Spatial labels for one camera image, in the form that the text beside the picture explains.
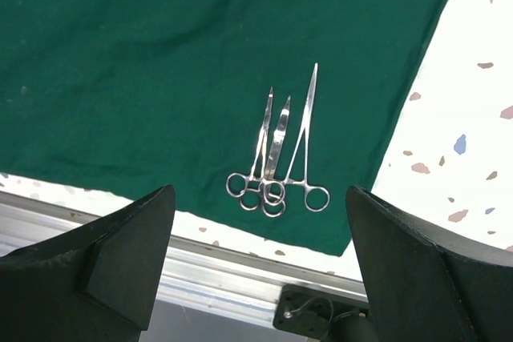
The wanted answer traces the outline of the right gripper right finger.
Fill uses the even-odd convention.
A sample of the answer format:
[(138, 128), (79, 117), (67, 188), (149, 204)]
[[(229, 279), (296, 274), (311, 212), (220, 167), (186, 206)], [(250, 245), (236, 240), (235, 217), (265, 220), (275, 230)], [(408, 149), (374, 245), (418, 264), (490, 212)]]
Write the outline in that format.
[(380, 341), (510, 341), (512, 253), (352, 186), (346, 212)]

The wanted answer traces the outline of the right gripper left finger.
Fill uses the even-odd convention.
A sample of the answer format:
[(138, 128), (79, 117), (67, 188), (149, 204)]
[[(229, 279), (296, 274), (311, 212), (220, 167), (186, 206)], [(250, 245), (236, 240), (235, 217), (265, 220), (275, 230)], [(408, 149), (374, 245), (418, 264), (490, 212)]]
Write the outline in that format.
[(147, 330), (176, 193), (163, 186), (1, 258), (3, 341), (137, 341)]

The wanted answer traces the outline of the long steel hemostat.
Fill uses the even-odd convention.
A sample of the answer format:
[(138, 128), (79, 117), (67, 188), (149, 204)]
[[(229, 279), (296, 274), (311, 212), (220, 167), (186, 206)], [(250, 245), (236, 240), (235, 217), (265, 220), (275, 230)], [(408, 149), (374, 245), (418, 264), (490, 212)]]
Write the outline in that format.
[[(285, 186), (298, 186), (304, 190), (304, 205), (311, 212), (324, 211), (330, 203), (330, 193), (323, 186), (314, 186), (309, 183), (308, 170), (309, 170), (309, 136), (310, 127), (312, 121), (313, 104), (317, 89), (317, 74), (318, 74), (318, 63), (315, 62), (313, 65), (313, 72), (309, 81), (309, 88), (305, 97), (305, 104), (301, 117), (300, 130), (297, 135), (297, 141), (293, 150), (292, 157), (289, 162), (289, 167), (283, 181)], [(303, 178), (302, 180), (295, 180), (291, 178), (293, 166), (299, 150), (301, 142), (304, 142), (304, 166), (303, 166)], [(325, 197), (325, 202), (320, 207), (312, 207), (309, 205), (309, 194), (314, 191), (320, 191)]]

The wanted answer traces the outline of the green surgical cloth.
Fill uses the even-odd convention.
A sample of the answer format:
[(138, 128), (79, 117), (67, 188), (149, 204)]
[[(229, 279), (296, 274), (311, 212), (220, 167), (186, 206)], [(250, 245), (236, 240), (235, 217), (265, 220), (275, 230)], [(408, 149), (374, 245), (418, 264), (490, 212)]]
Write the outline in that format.
[[(176, 207), (268, 240), (341, 255), (345, 192), (371, 188), (447, 0), (1, 0), (1, 173)], [(283, 183), (314, 63), (311, 212), (245, 211), (269, 89), (268, 147), (290, 95)]]

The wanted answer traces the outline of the small steel hemostat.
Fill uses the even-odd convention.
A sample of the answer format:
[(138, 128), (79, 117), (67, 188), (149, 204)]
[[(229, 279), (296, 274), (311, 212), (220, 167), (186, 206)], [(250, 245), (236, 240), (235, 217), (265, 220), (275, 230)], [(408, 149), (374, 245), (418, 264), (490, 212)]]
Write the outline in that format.
[(246, 211), (255, 211), (260, 207), (265, 208), (266, 204), (280, 204), (281, 197), (272, 193), (271, 185), (276, 182), (274, 176), (285, 141), (289, 121), (290, 97), (285, 100), (277, 127), (272, 135), (271, 146), (268, 147), (273, 97), (274, 89), (270, 87), (264, 117), (256, 141), (255, 155), (249, 172), (247, 174), (233, 172), (225, 182), (227, 193), (238, 199), (240, 207)]

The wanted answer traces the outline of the steel surgical scissors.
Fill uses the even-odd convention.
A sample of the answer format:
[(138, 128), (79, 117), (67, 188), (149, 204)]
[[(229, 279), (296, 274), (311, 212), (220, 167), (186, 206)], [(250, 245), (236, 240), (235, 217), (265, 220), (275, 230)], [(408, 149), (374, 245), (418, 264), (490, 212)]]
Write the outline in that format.
[[(267, 149), (269, 139), (269, 126), (272, 115), (273, 97), (268, 97), (265, 108), (264, 120), (259, 131), (259, 137), (256, 145), (256, 155), (248, 175), (233, 173), (232, 176), (240, 176), (244, 180), (244, 188), (236, 193), (240, 207), (245, 211), (255, 211), (260, 208), (269, 218), (276, 218), (282, 215), (286, 209), (285, 186), (283, 183), (274, 179), (277, 164), (281, 155), (281, 150), (285, 141), (289, 114), (290, 114), (291, 96), (285, 100), (285, 105), (281, 109), (277, 127), (273, 132), (270, 149)], [(259, 199), (256, 206), (247, 206), (244, 203), (244, 197), (247, 194), (255, 194)]]

